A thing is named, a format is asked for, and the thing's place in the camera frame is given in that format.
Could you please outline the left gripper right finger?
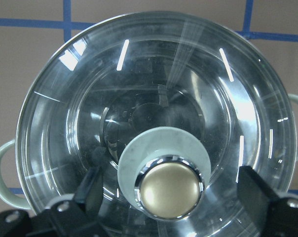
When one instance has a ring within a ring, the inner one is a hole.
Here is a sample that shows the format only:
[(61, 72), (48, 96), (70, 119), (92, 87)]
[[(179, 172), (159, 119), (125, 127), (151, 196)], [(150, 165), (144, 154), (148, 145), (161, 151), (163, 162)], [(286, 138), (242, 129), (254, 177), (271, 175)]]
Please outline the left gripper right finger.
[(274, 191), (250, 166), (241, 166), (237, 197), (261, 237), (298, 237), (298, 196)]

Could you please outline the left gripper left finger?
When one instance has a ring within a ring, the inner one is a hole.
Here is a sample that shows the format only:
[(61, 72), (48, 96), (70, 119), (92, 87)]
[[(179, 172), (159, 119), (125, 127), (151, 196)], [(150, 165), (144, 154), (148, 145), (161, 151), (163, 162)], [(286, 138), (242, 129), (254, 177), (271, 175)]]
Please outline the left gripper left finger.
[(11, 209), (0, 213), (0, 237), (103, 237), (98, 221), (103, 201), (103, 171), (91, 168), (74, 196), (60, 200), (40, 214)]

